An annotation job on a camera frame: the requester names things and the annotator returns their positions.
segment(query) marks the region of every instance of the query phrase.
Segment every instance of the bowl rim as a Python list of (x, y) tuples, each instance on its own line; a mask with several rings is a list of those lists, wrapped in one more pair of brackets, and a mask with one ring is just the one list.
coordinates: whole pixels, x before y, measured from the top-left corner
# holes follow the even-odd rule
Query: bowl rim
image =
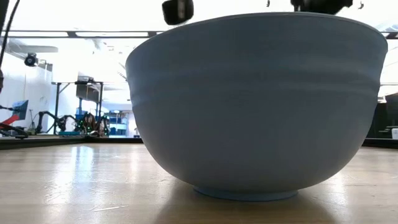
[(185, 24), (182, 26), (178, 26), (178, 27), (172, 28), (170, 30), (167, 30), (161, 34), (157, 34), (157, 35), (151, 37), (150, 39), (146, 40), (142, 44), (138, 45), (133, 51), (145, 46), (146, 44), (153, 41), (154, 39), (157, 39), (163, 35), (167, 35), (171, 32), (178, 32), (180, 29), (184, 29), (185, 27), (199, 26), (199, 25), (207, 24), (207, 23), (214, 22), (214, 21), (238, 19), (238, 18), (242, 18), (242, 17), (263, 17), (263, 16), (291, 16), (291, 17), (292, 16), (305, 16), (305, 17), (318, 17), (318, 18), (320, 17), (320, 18), (325, 18), (325, 19), (337, 19), (340, 21), (350, 22), (350, 23), (354, 23), (354, 24), (357, 24), (357, 25), (360, 25), (363, 27), (367, 27), (368, 29), (371, 29), (372, 31), (379, 34), (379, 36), (382, 37), (383, 40), (385, 41), (385, 44), (388, 44), (386, 38), (376, 28), (374, 28), (368, 24), (365, 24), (363, 22), (356, 21), (354, 19), (349, 19), (349, 18), (340, 17), (340, 16), (334, 16), (334, 15), (329, 15), (329, 14), (315, 13), (315, 12), (256, 12), (256, 13), (236, 14), (236, 15), (230, 15), (230, 16), (221, 16), (221, 17), (216, 17), (216, 18), (212, 18), (212, 19), (207, 19), (204, 21), (198, 21), (198, 22), (193, 22), (191, 24)]

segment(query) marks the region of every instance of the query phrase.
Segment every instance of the bowl base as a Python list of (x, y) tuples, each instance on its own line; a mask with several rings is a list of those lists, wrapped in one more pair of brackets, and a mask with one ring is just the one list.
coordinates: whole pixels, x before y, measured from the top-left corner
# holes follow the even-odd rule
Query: bowl base
[(197, 192), (215, 198), (222, 198), (228, 200), (238, 200), (246, 202), (268, 202), (273, 200), (287, 199), (297, 195), (298, 191), (288, 192), (275, 192), (275, 193), (264, 193), (264, 194), (245, 194), (236, 192), (227, 192), (224, 190), (216, 190), (206, 187), (193, 187)]

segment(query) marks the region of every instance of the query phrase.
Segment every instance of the table surface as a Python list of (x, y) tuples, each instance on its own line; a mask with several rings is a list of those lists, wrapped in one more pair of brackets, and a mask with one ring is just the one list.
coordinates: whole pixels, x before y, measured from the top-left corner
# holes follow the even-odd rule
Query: table surface
[(0, 151), (0, 222), (398, 223), (398, 150), (362, 148), (338, 174), (276, 202), (201, 195), (142, 144)]

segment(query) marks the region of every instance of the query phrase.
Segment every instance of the ceramic bowl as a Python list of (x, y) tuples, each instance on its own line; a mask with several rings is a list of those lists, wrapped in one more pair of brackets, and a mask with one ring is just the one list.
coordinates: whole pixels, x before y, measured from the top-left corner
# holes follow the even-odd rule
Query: ceramic bowl
[(181, 26), (132, 51), (132, 110), (153, 158), (199, 192), (287, 198), (342, 169), (371, 125), (387, 42), (336, 16)]

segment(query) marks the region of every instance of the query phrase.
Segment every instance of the ceiling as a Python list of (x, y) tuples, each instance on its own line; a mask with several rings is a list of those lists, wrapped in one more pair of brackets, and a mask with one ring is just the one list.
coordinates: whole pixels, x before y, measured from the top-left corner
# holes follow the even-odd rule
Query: ceiling
[[(142, 31), (169, 30), (163, 20), (164, 0), (30, 0), (21, 1), (12, 30)], [(10, 7), (15, 0), (10, 0)], [(194, 0), (195, 15), (188, 23), (214, 17), (251, 12), (292, 11), (289, 0)], [(398, 0), (354, 0), (338, 15), (365, 22), (380, 31), (398, 31)], [(129, 104), (128, 85), (123, 66), (129, 53), (146, 39), (21, 39), (26, 45), (55, 46), (60, 52), (74, 52), (71, 61), (82, 74), (96, 80), (115, 82), (104, 91), (104, 100)], [(398, 83), (398, 40), (389, 40), (389, 53), (382, 72), (382, 83)], [(55, 54), (40, 54), (52, 61)], [(389, 86), (381, 94), (398, 92)]]

